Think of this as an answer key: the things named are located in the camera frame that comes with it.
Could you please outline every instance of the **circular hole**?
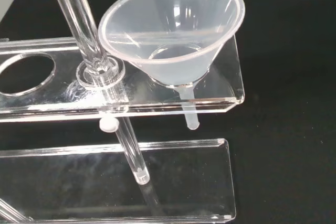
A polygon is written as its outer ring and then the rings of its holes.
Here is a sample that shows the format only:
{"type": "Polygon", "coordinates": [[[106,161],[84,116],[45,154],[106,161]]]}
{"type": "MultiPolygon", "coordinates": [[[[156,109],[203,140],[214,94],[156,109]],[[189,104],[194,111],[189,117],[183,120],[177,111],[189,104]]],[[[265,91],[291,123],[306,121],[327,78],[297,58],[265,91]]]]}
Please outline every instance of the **circular hole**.
{"type": "Polygon", "coordinates": [[[40,88],[52,79],[55,62],[47,54],[20,54],[0,65],[0,93],[18,96],[40,88]]]}

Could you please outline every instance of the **funnel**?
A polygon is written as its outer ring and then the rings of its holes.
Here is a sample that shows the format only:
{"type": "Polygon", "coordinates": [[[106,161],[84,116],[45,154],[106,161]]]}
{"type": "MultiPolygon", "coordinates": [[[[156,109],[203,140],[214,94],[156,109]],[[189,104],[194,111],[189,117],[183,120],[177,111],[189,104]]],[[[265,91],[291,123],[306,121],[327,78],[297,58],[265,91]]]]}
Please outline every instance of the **funnel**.
{"type": "MultiPolygon", "coordinates": [[[[244,14],[243,0],[118,0],[100,22],[99,39],[106,51],[188,102],[244,14]]],[[[188,127],[197,128],[197,114],[188,114],[195,108],[183,109],[188,127]]]]}

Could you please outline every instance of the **translucent funnel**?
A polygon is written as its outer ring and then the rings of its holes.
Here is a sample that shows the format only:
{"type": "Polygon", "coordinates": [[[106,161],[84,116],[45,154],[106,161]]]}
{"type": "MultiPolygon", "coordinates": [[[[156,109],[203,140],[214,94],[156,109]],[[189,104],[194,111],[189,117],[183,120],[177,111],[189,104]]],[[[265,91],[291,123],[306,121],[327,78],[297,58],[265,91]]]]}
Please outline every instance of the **translucent funnel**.
{"type": "MultiPolygon", "coordinates": [[[[118,0],[100,22],[99,39],[106,51],[189,100],[190,86],[207,73],[244,14],[243,0],[118,0]]],[[[186,119],[195,129],[193,115],[186,119]]]]}

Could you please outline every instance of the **black surface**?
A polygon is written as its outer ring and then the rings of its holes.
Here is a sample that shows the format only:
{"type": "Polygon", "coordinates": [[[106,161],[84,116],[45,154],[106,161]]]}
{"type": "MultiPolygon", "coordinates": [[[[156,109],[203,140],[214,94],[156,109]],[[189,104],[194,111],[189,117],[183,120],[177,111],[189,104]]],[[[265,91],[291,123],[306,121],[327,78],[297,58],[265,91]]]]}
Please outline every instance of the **black surface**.
{"type": "MultiPolygon", "coordinates": [[[[88,1],[98,22],[116,0],[88,1]]],[[[228,139],[233,223],[336,223],[336,0],[245,3],[244,104],[200,115],[194,132],[182,115],[133,118],[135,132],[140,141],[228,139]]],[[[10,40],[61,36],[70,31],[56,0],[15,0],[0,24],[10,40]]],[[[3,150],[110,141],[97,121],[0,124],[3,150]]]]}

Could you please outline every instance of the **lower acrylic plate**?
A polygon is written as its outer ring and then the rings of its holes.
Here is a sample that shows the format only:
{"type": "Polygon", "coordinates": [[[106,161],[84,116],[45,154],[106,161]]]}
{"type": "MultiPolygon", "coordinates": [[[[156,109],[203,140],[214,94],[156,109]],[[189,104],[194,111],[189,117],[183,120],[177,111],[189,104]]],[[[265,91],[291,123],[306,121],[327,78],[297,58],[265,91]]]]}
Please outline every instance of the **lower acrylic plate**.
{"type": "Polygon", "coordinates": [[[10,216],[27,217],[20,222],[29,223],[235,218],[226,140],[140,143],[140,148],[151,175],[143,186],[135,182],[119,144],[0,152],[2,222],[10,216]]]}
{"type": "MultiPolygon", "coordinates": [[[[97,91],[86,90],[77,81],[76,69],[82,57],[73,38],[1,42],[0,78],[6,66],[34,54],[54,61],[52,76],[29,92],[0,93],[0,122],[91,119],[101,118],[106,112],[114,116],[226,112],[244,100],[235,37],[223,46],[207,75],[196,85],[192,100],[181,100],[176,91],[153,82],[125,62],[125,75],[117,90],[123,99],[105,105],[97,91]],[[182,105],[191,108],[183,111],[182,105]]],[[[30,67],[32,71],[41,69],[30,67]]],[[[15,73],[19,82],[27,82],[21,74],[15,73]]],[[[5,82],[15,85],[12,80],[5,82]]]]}

